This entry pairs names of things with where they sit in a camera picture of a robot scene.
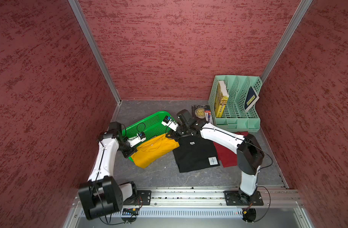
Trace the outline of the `aluminium front rail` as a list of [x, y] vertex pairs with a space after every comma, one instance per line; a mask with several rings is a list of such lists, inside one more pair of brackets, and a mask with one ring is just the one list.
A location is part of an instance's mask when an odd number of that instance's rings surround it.
[[[150, 188], [151, 203], [143, 208], [247, 208], [243, 206], [227, 206], [224, 191], [235, 191], [237, 186], [230, 187], [166, 187]], [[264, 206], [250, 208], [304, 208], [298, 190], [281, 186], [258, 186]]]

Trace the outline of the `right aluminium corner post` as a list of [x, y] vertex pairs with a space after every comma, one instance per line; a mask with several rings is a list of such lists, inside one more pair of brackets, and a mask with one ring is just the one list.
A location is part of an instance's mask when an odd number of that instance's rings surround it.
[[282, 35], [282, 37], [281, 37], [277, 47], [275, 48], [268, 64], [266, 65], [263, 73], [260, 76], [263, 83], [266, 81], [266, 79], [270, 75], [272, 69], [276, 65], [278, 59], [280, 58], [280, 56], [283, 53], [284, 49], [286, 48], [287, 44], [291, 40], [294, 32], [296, 31], [298, 25], [300, 24], [304, 15], [308, 11], [312, 2], [313, 2], [313, 0], [301, 0], [300, 1], [300, 3], [298, 5], [297, 9], [295, 10], [295, 12], [292, 16], [292, 19], [290, 20], [284, 34]]

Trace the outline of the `left aluminium corner post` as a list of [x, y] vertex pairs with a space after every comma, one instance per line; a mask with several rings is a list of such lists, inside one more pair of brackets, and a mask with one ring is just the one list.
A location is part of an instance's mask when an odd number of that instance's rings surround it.
[[114, 85], [114, 82], [111, 78], [111, 75], [109, 73], [108, 67], [106, 66], [106, 63], [102, 57], [102, 54], [99, 50], [99, 47], [94, 39], [94, 36], [89, 28], [88, 22], [84, 16], [83, 10], [81, 9], [81, 6], [79, 4], [79, 1], [77, 0], [68, 0], [69, 5], [81, 27], [81, 30], [89, 44], [89, 47], [101, 69], [101, 72], [103, 73], [103, 76], [111, 90], [111, 93], [113, 94], [115, 101], [118, 105], [121, 105], [121, 97], [119, 95], [119, 92], [117, 88]]

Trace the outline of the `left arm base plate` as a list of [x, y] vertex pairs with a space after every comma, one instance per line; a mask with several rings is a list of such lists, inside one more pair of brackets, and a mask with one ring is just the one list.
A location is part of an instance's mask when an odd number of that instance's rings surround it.
[[124, 201], [125, 206], [149, 206], [151, 203], [152, 191], [138, 190], [136, 197]]

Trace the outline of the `yellow book in organizer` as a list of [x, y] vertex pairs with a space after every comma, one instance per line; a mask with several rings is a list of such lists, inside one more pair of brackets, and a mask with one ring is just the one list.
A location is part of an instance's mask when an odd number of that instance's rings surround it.
[[222, 118], [228, 99], [229, 99], [229, 94], [228, 94], [225, 81], [219, 80], [217, 83], [215, 103], [214, 103], [216, 118]]

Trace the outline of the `white red pen box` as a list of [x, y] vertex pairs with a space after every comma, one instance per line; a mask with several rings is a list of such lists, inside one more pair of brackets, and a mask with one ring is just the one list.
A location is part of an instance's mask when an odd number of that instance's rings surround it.
[[208, 123], [213, 124], [213, 118], [210, 110], [205, 110], [205, 119]]

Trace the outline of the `aluminium corner post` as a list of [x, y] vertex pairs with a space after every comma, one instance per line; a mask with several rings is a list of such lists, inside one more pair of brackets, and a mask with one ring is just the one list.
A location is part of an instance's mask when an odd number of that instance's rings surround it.
[[84, 16], [83, 10], [81, 9], [81, 6], [79, 4], [79, 1], [77, 0], [68, 0], [69, 5], [81, 27], [81, 30], [89, 44], [89, 47], [101, 69], [101, 72], [103, 73], [103, 76], [111, 90], [111, 93], [113, 94], [115, 101], [118, 105], [121, 105], [121, 97], [119, 95], [119, 92], [117, 88], [114, 85], [114, 82], [111, 78], [111, 75], [109, 73], [108, 67], [106, 66], [106, 63], [102, 57], [102, 54], [99, 50], [99, 47], [94, 39], [94, 36], [89, 28], [88, 22]]
[[292, 19], [290, 20], [284, 34], [282, 35], [282, 37], [281, 37], [277, 47], [275, 48], [268, 64], [266, 65], [263, 73], [260, 76], [263, 83], [266, 81], [266, 79], [270, 75], [272, 69], [276, 65], [278, 59], [280, 58], [280, 56], [283, 53], [284, 49], [286, 48], [287, 44], [291, 40], [294, 32], [296, 31], [298, 25], [300, 24], [304, 15], [308, 11], [312, 2], [313, 2], [313, 0], [301, 0], [300, 1], [300, 3], [298, 5], [297, 9], [295, 10], [295, 12], [292, 16]]

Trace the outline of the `dark blue book in organizer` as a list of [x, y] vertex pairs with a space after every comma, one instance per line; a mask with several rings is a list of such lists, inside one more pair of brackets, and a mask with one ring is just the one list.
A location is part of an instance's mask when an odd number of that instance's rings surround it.
[[254, 89], [254, 87], [250, 86], [247, 96], [245, 98], [244, 109], [247, 113], [259, 100], [258, 92]]

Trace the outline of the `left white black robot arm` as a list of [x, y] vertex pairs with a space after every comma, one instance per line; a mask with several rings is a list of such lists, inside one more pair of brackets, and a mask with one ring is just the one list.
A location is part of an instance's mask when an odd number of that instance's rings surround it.
[[134, 182], [117, 184], [114, 179], [114, 164], [117, 152], [125, 158], [136, 149], [130, 146], [128, 138], [122, 134], [122, 124], [112, 122], [108, 131], [98, 139], [99, 152], [86, 183], [79, 186], [78, 195], [87, 220], [93, 220], [119, 212], [124, 204], [138, 203], [138, 191]]

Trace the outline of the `mint green file organizer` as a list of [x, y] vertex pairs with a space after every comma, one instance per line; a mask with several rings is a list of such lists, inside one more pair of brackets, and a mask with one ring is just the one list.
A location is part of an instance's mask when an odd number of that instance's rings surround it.
[[[215, 116], [215, 97], [218, 82], [224, 81], [229, 92], [229, 99], [224, 108], [222, 117]], [[210, 97], [208, 100], [213, 124], [221, 129], [235, 132], [256, 133], [260, 129], [260, 117], [253, 106], [248, 112], [245, 111], [245, 99], [250, 88], [259, 93], [262, 87], [260, 77], [256, 76], [236, 76], [219, 75], [215, 76]]]

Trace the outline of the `dark paperback book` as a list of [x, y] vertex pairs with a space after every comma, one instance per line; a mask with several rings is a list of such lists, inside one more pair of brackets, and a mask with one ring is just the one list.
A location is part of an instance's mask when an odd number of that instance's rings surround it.
[[210, 110], [209, 105], [192, 105], [192, 115], [197, 119], [205, 120], [205, 110]]

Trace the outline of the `green plastic basket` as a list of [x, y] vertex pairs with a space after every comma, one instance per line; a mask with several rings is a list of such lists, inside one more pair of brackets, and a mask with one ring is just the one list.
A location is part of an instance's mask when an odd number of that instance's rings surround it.
[[[144, 132], [146, 135], [146, 140], [144, 142], [150, 139], [153, 139], [157, 136], [160, 136], [162, 134], [165, 134], [165, 136], [169, 138], [170, 136], [169, 131], [171, 129], [162, 125], [162, 121], [165, 118], [165, 116], [171, 117], [171, 115], [166, 111], [156, 112], [150, 115], [149, 117], [146, 117], [143, 120], [126, 128], [126, 132], [124, 133], [124, 135], [129, 139], [129, 138], [135, 137], [138, 133]], [[134, 153], [137, 152], [137, 147], [140, 146], [142, 143], [134, 146], [135, 148]]]

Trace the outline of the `black t-shirt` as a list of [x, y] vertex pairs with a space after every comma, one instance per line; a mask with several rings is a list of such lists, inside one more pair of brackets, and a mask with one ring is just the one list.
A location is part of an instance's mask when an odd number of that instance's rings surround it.
[[220, 166], [214, 143], [196, 136], [178, 140], [179, 147], [173, 150], [180, 173], [188, 173]]

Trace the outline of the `yellow t-shirt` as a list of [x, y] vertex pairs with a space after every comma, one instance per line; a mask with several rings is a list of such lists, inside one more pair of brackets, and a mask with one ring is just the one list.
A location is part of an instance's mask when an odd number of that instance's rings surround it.
[[174, 139], [169, 139], [162, 134], [150, 139], [137, 147], [137, 152], [131, 158], [134, 164], [140, 168], [147, 168], [156, 159], [166, 155], [180, 145]]

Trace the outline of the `red t-shirt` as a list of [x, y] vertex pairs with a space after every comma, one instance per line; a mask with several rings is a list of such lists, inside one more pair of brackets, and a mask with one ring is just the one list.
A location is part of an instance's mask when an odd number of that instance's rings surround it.
[[239, 135], [224, 134], [220, 131], [214, 131], [214, 133], [216, 141], [213, 143], [222, 166], [224, 168], [237, 166], [238, 157], [234, 151], [237, 151], [238, 144], [243, 142], [248, 133], [240, 133]]

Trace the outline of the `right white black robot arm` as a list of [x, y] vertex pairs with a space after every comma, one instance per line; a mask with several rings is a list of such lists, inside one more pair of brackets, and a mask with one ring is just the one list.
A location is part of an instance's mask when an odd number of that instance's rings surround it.
[[256, 138], [251, 134], [243, 136], [231, 133], [209, 122], [198, 120], [186, 109], [177, 113], [177, 117], [179, 126], [174, 131], [175, 136], [198, 135], [226, 147], [237, 155], [238, 167], [241, 170], [239, 192], [252, 196], [257, 190], [258, 173], [265, 156]]

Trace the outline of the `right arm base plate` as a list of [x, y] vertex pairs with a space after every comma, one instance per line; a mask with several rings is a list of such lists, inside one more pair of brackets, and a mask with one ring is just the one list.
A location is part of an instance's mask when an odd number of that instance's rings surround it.
[[223, 193], [227, 206], [264, 206], [259, 191], [255, 191], [251, 196], [241, 191], [224, 191]]

